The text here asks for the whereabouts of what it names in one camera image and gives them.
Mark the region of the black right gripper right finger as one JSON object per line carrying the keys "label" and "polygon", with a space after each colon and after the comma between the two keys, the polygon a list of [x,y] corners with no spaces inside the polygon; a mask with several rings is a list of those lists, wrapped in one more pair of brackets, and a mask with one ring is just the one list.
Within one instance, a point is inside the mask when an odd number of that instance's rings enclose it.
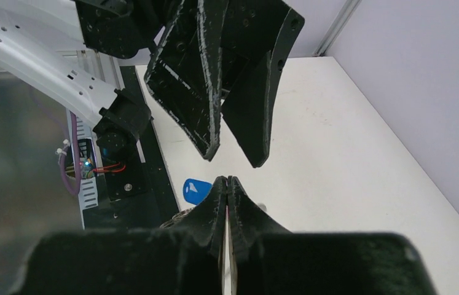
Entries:
{"label": "black right gripper right finger", "polygon": [[295,233],[227,180],[233,294],[435,294],[411,242],[391,232]]}

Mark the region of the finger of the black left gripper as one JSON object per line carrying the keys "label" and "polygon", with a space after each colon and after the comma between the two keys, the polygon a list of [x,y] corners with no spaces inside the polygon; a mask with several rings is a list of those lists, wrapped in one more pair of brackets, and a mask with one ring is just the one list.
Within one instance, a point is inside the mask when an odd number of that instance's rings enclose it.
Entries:
{"label": "finger of the black left gripper", "polygon": [[270,154],[273,109],[305,19],[284,1],[230,1],[222,31],[222,118],[251,166]]}

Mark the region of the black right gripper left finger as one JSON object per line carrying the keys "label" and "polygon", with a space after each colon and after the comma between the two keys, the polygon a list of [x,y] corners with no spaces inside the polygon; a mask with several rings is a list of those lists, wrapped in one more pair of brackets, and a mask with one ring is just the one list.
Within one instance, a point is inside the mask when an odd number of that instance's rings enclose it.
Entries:
{"label": "black right gripper left finger", "polygon": [[222,294],[227,178],[167,228],[56,232],[32,248],[11,294]]}

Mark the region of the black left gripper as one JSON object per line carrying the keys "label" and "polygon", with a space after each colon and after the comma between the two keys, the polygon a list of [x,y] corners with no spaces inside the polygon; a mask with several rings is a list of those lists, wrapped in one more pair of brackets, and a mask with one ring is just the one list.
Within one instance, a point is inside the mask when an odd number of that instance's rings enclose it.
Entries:
{"label": "black left gripper", "polygon": [[[144,81],[203,159],[219,148],[222,29],[228,1],[78,0],[84,45],[129,59],[154,53]],[[159,44],[154,39],[165,27]]]}

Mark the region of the large steel keyring plate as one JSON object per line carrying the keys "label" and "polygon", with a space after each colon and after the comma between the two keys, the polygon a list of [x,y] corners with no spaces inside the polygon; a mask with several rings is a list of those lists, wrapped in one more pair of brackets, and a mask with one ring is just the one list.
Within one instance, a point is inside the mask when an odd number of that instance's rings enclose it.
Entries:
{"label": "large steel keyring plate", "polygon": [[171,219],[165,221],[163,224],[160,225],[161,229],[166,229],[169,228],[176,223],[180,222],[184,217],[186,217],[194,208],[188,208],[185,210],[180,211],[179,213],[176,213],[175,215],[172,216]]}

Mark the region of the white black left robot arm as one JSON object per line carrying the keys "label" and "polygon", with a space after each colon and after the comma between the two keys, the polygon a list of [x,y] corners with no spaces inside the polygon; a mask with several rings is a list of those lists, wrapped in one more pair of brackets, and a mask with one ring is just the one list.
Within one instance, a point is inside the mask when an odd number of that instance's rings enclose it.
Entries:
{"label": "white black left robot arm", "polygon": [[205,160],[225,122],[253,167],[267,161],[281,74],[305,24],[286,2],[0,1],[0,68],[75,113],[104,155],[123,162],[149,124],[147,104],[74,66],[13,14],[110,57],[148,49],[148,92]]}

